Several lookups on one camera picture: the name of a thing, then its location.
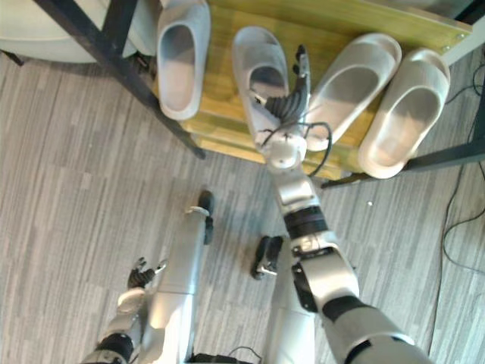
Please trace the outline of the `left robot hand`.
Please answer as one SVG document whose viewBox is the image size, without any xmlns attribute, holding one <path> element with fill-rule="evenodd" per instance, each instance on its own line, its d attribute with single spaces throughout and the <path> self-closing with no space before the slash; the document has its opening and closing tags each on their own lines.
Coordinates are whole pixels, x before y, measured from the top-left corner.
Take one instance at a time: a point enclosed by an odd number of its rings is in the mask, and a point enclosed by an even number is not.
<svg viewBox="0 0 485 364">
<path fill-rule="evenodd" d="M 161 273 L 167 266 L 167 260 L 162 259 L 154 268 L 145 268 L 147 261 L 140 257 L 134 263 L 127 279 L 127 288 L 142 288 L 152 283 L 155 276 Z"/>
</svg>

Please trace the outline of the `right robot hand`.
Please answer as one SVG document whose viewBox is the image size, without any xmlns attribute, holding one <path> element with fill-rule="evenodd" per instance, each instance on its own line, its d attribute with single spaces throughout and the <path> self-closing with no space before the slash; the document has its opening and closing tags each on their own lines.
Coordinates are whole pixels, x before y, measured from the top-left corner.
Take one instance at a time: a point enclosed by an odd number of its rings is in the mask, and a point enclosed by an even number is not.
<svg viewBox="0 0 485 364">
<path fill-rule="evenodd" d="M 303 44 L 297 48 L 295 58 L 293 73 L 296 75 L 296 83 L 289 95 L 263 96 L 257 93 L 254 88 L 249 89 L 252 98 L 283 124 L 298 122 L 309 104 L 311 91 L 310 62 L 308 51 Z"/>
</svg>

